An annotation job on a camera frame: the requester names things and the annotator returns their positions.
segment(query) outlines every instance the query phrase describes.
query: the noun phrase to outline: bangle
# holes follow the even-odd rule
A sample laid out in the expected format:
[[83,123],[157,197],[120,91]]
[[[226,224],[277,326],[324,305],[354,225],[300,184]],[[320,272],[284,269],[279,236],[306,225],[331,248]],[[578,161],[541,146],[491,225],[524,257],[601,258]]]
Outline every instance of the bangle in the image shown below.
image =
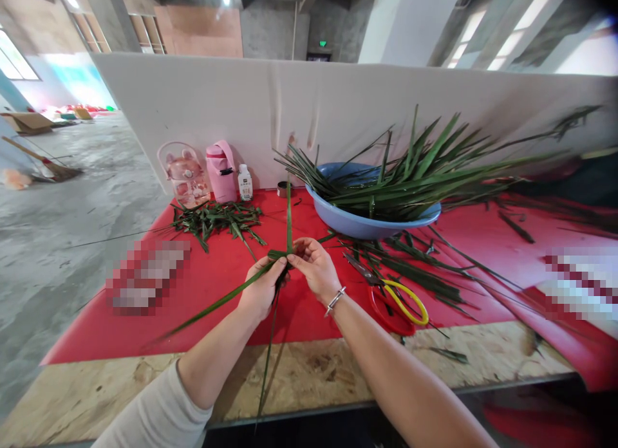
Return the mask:
[[341,289],[339,289],[337,291],[337,295],[335,295],[335,298],[332,299],[332,301],[328,304],[328,306],[326,307],[326,313],[324,314],[324,317],[330,315],[330,312],[333,310],[333,308],[335,308],[335,303],[337,303],[339,301],[339,299],[343,296],[343,294],[346,293],[346,288],[342,287]]

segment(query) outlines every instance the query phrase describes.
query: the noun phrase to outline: sleeve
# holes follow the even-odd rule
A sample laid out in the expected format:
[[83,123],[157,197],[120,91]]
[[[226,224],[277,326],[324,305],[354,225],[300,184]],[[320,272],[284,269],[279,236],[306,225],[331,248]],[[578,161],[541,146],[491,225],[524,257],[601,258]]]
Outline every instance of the sleeve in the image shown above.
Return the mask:
[[191,448],[211,414],[187,395],[176,361],[116,416],[93,448]]

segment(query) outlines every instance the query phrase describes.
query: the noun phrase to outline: pink water bottle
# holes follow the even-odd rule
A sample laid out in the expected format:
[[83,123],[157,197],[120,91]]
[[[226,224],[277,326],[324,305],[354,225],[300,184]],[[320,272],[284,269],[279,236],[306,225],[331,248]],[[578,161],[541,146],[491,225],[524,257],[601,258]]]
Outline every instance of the pink water bottle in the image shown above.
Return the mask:
[[[172,144],[183,146],[180,156],[167,153],[165,162],[162,160],[164,149]],[[157,151],[159,163],[163,167],[167,179],[172,181],[176,199],[187,208],[193,208],[204,203],[211,197],[206,176],[201,168],[198,153],[193,147],[184,142],[167,142]]]
[[238,200],[234,156],[227,141],[221,140],[206,148],[206,169],[217,202]]

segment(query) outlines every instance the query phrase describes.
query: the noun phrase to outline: pink thermos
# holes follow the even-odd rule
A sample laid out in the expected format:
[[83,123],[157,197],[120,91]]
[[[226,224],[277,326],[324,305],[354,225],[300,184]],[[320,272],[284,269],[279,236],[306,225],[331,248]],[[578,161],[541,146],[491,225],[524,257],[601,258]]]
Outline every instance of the pink thermos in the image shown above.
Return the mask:
[[217,202],[238,200],[234,156],[227,141],[221,140],[206,148],[206,169]]

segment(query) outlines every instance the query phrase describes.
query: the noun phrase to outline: blue basin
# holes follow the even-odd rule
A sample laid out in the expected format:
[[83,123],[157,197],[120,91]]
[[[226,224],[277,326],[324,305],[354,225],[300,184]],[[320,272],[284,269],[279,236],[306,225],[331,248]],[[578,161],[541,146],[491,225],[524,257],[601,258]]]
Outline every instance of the blue basin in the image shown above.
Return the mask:
[[[344,174],[354,173],[355,171],[375,168],[362,163],[348,163],[341,168],[343,163],[344,162],[325,163],[317,168],[325,177],[331,179],[338,178]],[[370,171],[364,176],[370,178],[376,177],[379,172],[379,168],[375,168],[374,171]],[[355,180],[350,180],[349,183],[360,183],[362,181],[363,178],[357,178]],[[308,184],[306,184],[306,188],[309,194],[311,194],[311,197],[314,198],[315,211],[322,221],[337,232],[357,239],[385,239],[394,236],[404,229],[429,226],[438,219],[442,211],[442,206],[440,202],[438,202],[425,210],[420,218],[415,221],[407,221],[404,223],[377,221],[376,219],[363,218],[362,216],[343,211],[321,198]]]

